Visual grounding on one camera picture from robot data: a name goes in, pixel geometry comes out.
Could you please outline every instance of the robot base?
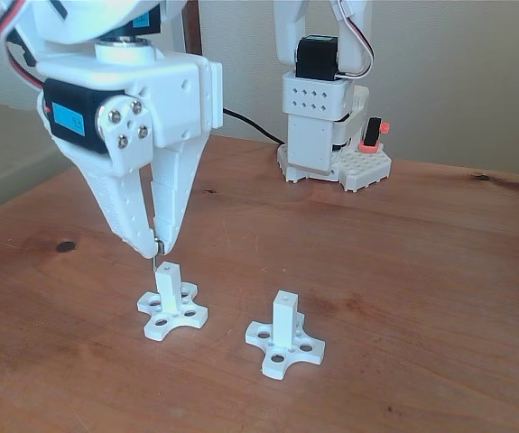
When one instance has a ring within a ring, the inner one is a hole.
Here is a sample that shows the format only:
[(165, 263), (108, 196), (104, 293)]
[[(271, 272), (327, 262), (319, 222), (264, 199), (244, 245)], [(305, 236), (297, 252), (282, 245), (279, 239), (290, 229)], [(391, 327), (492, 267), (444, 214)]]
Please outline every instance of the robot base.
[(176, 327), (205, 325), (207, 308), (193, 302), (197, 286), (181, 282), (178, 264), (163, 262), (154, 276), (158, 293), (147, 291), (136, 303), (139, 311), (151, 315), (144, 326), (144, 336), (162, 341)]
[(273, 324), (251, 322), (245, 341), (265, 352), (261, 371), (267, 377), (281, 380), (287, 367), (303, 361), (321, 364), (325, 342), (311, 338), (303, 331), (305, 316), (297, 312), (298, 296), (279, 290), (273, 302)]
[(277, 162), (285, 176), (285, 180), (297, 183), (301, 179), (319, 179), (329, 182), (339, 182), (345, 191), (367, 188), (374, 182), (389, 177), (392, 160), (383, 151), (380, 144), (377, 153), (362, 153), (349, 145), (334, 152), (331, 160), (331, 172), (328, 175), (311, 173), (296, 169), (287, 161), (287, 144), (279, 146)]

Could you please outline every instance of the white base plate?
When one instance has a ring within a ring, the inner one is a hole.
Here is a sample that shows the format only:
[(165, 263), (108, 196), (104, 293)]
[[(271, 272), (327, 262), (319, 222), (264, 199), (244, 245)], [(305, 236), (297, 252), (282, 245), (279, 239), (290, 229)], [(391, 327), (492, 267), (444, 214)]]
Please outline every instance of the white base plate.
[(246, 343), (255, 345), (265, 352), (265, 358), (261, 364), (261, 371), (265, 376), (281, 380), (285, 376), (287, 367), (299, 361), (321, 364), (325, 342), (305, 334), (303, 331), (304, 320), (305, 316), (302, 313), (297, 313), (297, 325), (291, 347), (273, 344), (272, 324), (251, 322), (247, 327), (245, 332)]
[(144, 326), (144, 336), (162, 341), (176, 327), (195, 327), (205, 325), (207, 308), (193, 302), (197, 296), (197, 286), (190, 282), (181, 284), (181, 309), (174, 313), (162, 311), (161, 295), (147, 291), (136, 303), (139, 311), (150, 314), (151, 319)]
[(377, 153), (362, 153), (354, 146), (346, 146), (334, 152), (329, 175), (311, 173), (291, 166), (287, 161), (287, 144), (279, 146), (277, 162), (288, 182), (297, 183), (301, 179), (327, 180), (341, 183), (345, 191), (356, 192), (389, 177), (392, 160), (384, 153), (383, 148), (380, 144)]

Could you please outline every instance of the bolt head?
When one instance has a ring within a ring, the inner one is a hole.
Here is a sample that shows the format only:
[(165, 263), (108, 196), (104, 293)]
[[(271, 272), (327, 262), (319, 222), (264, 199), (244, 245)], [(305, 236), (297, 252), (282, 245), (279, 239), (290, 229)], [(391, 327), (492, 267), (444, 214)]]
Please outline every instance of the bolt head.
[(121, 121), (121, 114), (118, 110), (111, 110), (108, 113), (108, 120), (110, 120), (113, 124), (118, 124)]
[(118, 148), (124, 149), (129, 144), (129, 139), (126, 138), (124, 135), (118, 136)]
[(141, 111), (143, 111), (143, 105), (139, 101), (133, 101), (131, 103), (131, 109), (133, 110), (133, 114), (140, 115)]
[(149, 134), (149, 130), (147, 129), (147, 127), (144, 124), (142, 124), (141, 126), (139, 126), (138, 134), (139, 134), (139, 138), (143, 139), (144, 137), (146, 137)]

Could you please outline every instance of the white wire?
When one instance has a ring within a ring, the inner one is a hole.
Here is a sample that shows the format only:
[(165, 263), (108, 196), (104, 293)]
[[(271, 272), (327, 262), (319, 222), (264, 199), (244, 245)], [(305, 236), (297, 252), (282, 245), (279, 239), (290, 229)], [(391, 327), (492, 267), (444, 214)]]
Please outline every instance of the white wire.
[(24, 0), (23, 5), (21, 6), (20, 10), (16, 13), (14, 18), (6, 25), (6, 27), (2, 30), (0, 33), (0, 47), (3, 52), (3, 57), (6, 59), (6, 63), (8, 67), (16, 74), (18, 77), (25, 82), (30, 88), (33, 88), (34, 90), (40, 91), (41, 89), (37, 86), (35, 86), (33, 83), (31, 83), (28, 79), (23, 77), (21, 74), (19, 74), (16, 70), (14, 70), (13, 64), (10, 61), (10, 58), (8, 57), (8, 44), (6, 43), (6, 39), (8, 38), (8, 34), (14, 29), (16, 26), (16, 23), (18, 23), (18, 20), (20, 19), (21, 15), (24, 14), (24, 12), (28, 9), (29, 3), (31, 0)]
[(343, 5), (341, 4), (341, 0), (338, 0), (337, 2), (339, 12), (341, 13), (341, 17), (343, 18), (343, 22), (346, 24), (348, 29), (356, 35), (357, 40), (359, 43), (364, 47), (367, 53), (367, 57), (369, 57), (369, 63), (368, 65), (362, 69), (361, 72), (359, 72), (356, 75), (351, 74), (337, 74), (336, 77), (339, 78), (348, 78), (348, 79), (360, 79), (363, 77), (366, 77), (367, 74), (371, 71), (371, 68), (374, 66), (374, 53), (369, 49), (366, 42), (361, 38), (361, 35), (356, 31), (356, 29), (353, 28), (353, 24), (351, 21), (349, 21), (348, 16), (346, 15), (346, 11), (343, 9)]

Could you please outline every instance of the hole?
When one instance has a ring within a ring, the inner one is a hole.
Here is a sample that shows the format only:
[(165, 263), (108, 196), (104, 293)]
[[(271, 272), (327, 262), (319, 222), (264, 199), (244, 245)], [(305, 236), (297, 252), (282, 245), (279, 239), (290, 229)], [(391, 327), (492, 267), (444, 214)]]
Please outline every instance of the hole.
[(77, 244), (72, 241), (64, 241), (57, 244), (57, 253), (68, 253), (77, 248)]

